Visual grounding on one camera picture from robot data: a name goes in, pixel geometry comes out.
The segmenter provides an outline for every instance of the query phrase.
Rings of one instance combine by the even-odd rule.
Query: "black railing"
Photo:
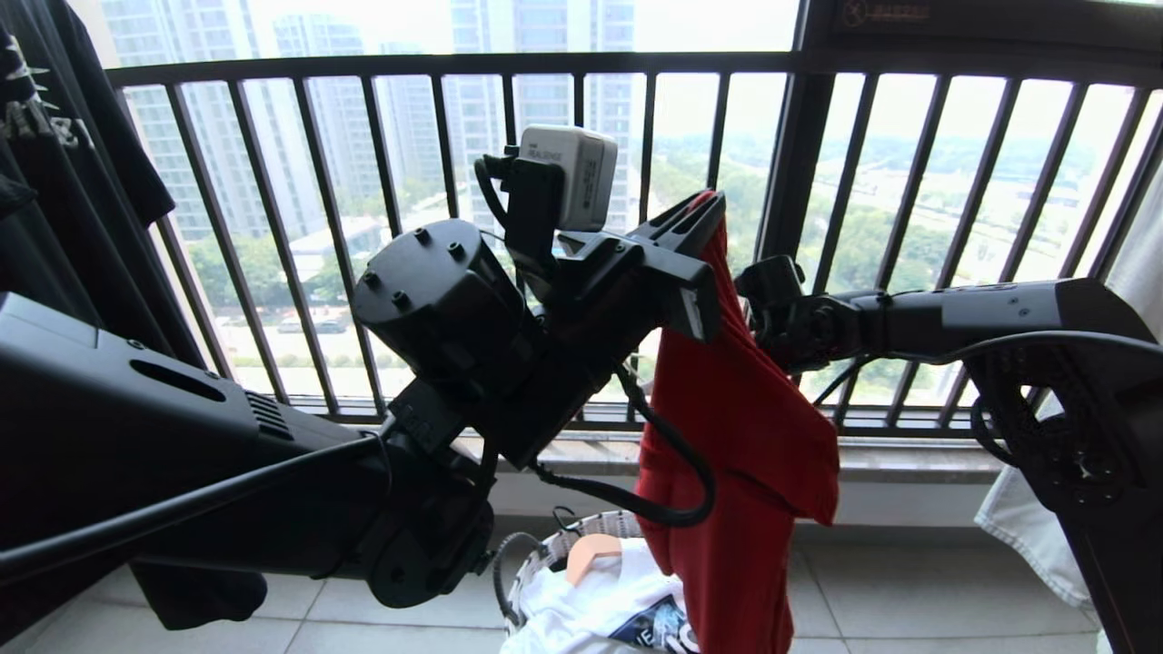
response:
[[[302,324],[312,364],[319,377],[321,397],[315,399],[297,399],[300,405],[312,407],[317,412],[342,420],[374,421],[384,414],[384,398],[380,393],[380,382],[369,333],[357,328],[362,363],[368,371],[368,382],[372,392],[370,400],[342,400],[337,398],[328,375],[328,367],[320,347],[316,329],[312,322],[307,296],[295,271],[294,258],[287,239],[287,232],[279,215],[271,186],[270,172],[261,150],[254,118],[247,104],[243,83],[259,79],[288,79],[293,84],[298,111],[302,119],[306,142],[312,165],[319,185],[327,225],[333,237],[335,255],[338,260],[343,289],[348,297],[356,282],[350,266],[340,212],[336,205],[335,191],[331,185],[328,163],[323,154],[323,143],[316,123],[316,109],[312,95],[307,92],[307,80],[326,77],[357,77],[361,79],[366,105],[368,121],[371,128],[376,163],[383,187],[387,223],[392,236],[401,232],[400,204],[397,200],[395,182],[387,156],[384,126],[381,125],[380,106],[376,94],[377,78],[393,76],[427,76],[431,81],[431,100],[435,107],[436,131],[440,143],[440,155],[443,169],[443,183],[448,201],[448,211],[452,218],[459,216],[457,206],[457,187],[454,178],[452,148],[449,135],[448,108],[443,88],[445,76],[495,76],[502,88],[502,114],[505,134],[509,142],[516,140],[516,121],[514,112],[513,81],[521,74],[570,74],[573,80],[573,116],[577,125],[584,121],[585,79],[590,74],[602,73],[644,73],[645,74],[645,111],[642,123],[642,163],[641,163],[641,204],[638,221],[647,219],[647,201],[650,190],[651,156],[654,152],[654,119],[657,78],[666,73],[714,73],[719,78],[715,112],[711,127],[711,154],[707,168],[707,184],[715,185],[720,170],[720,158],[723,148],[725,126],[728,107],[728,95],[733,74],[766,72],[787,73],[789,81],[784,98],[780,128],[773,143],[771,173],[768,179],[768,196],[761,233],[757,237],[756,254],[766,256],[776,253],[794,254],[799,247],[804,229],[804,207],[814,177],[815,157],[820,151],[823,127],[832,98],[833,81],[836,73],[863,73],[863,90],[856,108],[848,142],[844,164],[840,175],[835,200],[830,211],[830,221],[823,236],[819,266],[813,282],[814,292],[828,289],[829,273],[833,271],[840,242],[841,228],[848,209],[857,173],[857,164],[864,147],[869,129],[869,119],[876,99],[879,77],[884,73],[923,73],[935,76],[928,111],[921,127],[920,137],[908,170],[905,190],[892,222],[890,236],[880,258],[876,280],[879,287],[886,287],[898,263],[909,218],[918,199],[922,176],[928,165],[928,158],[934,145],[937,127],[944,113],[946,99],[950,83],[956,76],[987,76],[1005,79],[1005,87],[998,104],[989,137],[982,151],[977,170],[969,187],[968,198],[961,212],[959,220],[952,232],[943,265],[935,276],[936,287],[946,287],[955,279],[955,273],[969,243],[977,213],[982,207],[985,190],[991,180],[998,161],[1001,143],[1006,137],[1009,120],[1014,112],[1018,92],[1027,79],[1056,79],[1073,84],[1065,109],[1062,112],[1057,130],[1046,156],[1041,173],[1021,222],[1016,236],[1006,257],[998,282],[1012,280],[1018,272],[1026,249],[1041,216],[1042,208],[1049,197],[1050,187],[1057,175],[1066,145],[1070,143],[1075,123],[1092,84],[1119,84],[1134,87],[1134,94],[1126,115],[1121,118],[1121,128],[1114,140],[1110,157],[1099,179],[1098,189],[1091,198],[1078,226],[1078,232],[1071,243],[1062,266],[1062,276],[1078,272],[1083,254],[1093,239],[1101,239],[1099,255],[1089,275],[1104,277],[1111,262],[1118,253],[1127,228],[1139,209],[1147,183],[1160,165],[1161,130],[1163,130],[1163,112],[1156,119],[1142,157],[1128,162],[1127,155],[1132,137],[1140,127],[1144,115],[1148,95],[1163,86],[1157,62],[1146,65],[1137,58],[1116,57],[1111,59],[1070,57],[1065,55],[1047,56],[1042,51],[1029,51],[1020,48],[1001,48],[990,45],[983,48],[972,43],[963,45],[965,51],[951,47],[908,48],[891,50],[884,48],[812,48],[794,52],[764,54],[536,54],[536,55],[456,55],[456,56],[369,56],[335,58],[300,58],[300,59],[256,59],[237,62],[208,62],[163,66],[143,66],[134,69],[109,70],[108,76],[114,87],[121,91],[137,86],[160,85],[170,99],[181,141],[190,158],[201,199],[209,216],[217,244],[222,251],[229,280],[237,293],[250,333],[258,347],[259,358],[271,382],[277,399],[286,401],[286,391],[274,365],[263,333],[258,312],[248,290],[242,266],[238,262],[229,229],[221,207],[217,205],[205,156],[200,149],[188,107],[183,94],[183,85],[192,83],[226,83],[230,91],[230,100],[237,116],[245,145],[248,159],[254,169],[263,209],[270,223],[279,261],[286,273],[288,291],[298,318]],[[1126,165],[1134,166],[1130,186],[1121,199],[1114,220],[1106,233],[1097,234],[1099,216],[1111,199],[1111,187],[1115,177]],[[214,325],[207,307],[201,305],[197,292],[191,264],[186,261],[178,234],[166,222],[160,222],[160,236],[166,253],[174,263],[180,290],[192,306],[194,322],[207,344],[213,364],[223,375],[229,375],[227,356],[219,343]],[[907,403],[909,391],[916,378],[919,367],[907,364],[900,376],[893,399],[887,405],[869,406],[852,404],[852,391],[856,376],[844,384],[839,399],[829,408],[837,422],[843,425],[846,433],[851,435],[920,435],[920,436],[963,436],[966,432],[966,415],[959,408],[959,399],[965,391],[968,377],[959,374],[951,392],[941,406],[911,406]],[[633,411],[625,404],[593,404],[571,426],[577,433],[591,432],[636,432],[641,427]]]

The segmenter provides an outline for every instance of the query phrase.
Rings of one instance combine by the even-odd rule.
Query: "floor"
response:
[[[269,576],[245,623],[166,632],[119,570],[0,654],[424,654],[497,652],[488,577],[415,609],[376,603],[362,582]],[[1015,554],[982,542],[805,543],[790,571],[792,654],[1092,654],[1096,620],[1051,595]]]

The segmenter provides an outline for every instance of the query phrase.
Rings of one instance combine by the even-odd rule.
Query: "red towel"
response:
[[[683,580],[704,654],[784,654],[792,640],[792,526],[797,517],[832,524],[836,432],[748,332],[727,268],[725,226],[702,258],[715,273],[719,335],[704,344],[664,330],[651,403],[707,458],[718,500],[694,527],[640,521],[658,566]],[[694,472],[649,426],[640,463],[638,495],[678,507],[700,502]]]

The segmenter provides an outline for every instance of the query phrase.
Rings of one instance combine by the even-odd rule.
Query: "hanger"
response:
[[[570,549],[569,559],[565,563],[565,581],[570,585],[582,583],[593,566],[593,560],[599,556],[621,556],[622,541],[609,534],[590,534],[578,539]]]

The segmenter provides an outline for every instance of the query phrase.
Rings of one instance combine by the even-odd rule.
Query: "white laundry basket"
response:
[[[533,576],[542,568],[555,568],[561,563],[565,566],[565,560],[570,555],[573,543],[584,535],[609,534],[618,538],[642,538],[642,528],[638,527],[638,519],[629,511],[607,511],[583,518],[569,525],[545,540],[537,540],[536,536],[519,532],[511,534],[497,550],[493,560],[493,590],[497,593],[497,603],[501,614],[505,617],[505,631],[508,635],[515,634],[525,625],[528,616],[521,607],[521,589],[525,588]],[[509,587],[508,595],[505,595],[504,582],[501,581],[501,563],[505,552],[518,542],[534,547],[534,552],[526,557],[525,563],[516,571],[516,578]]]

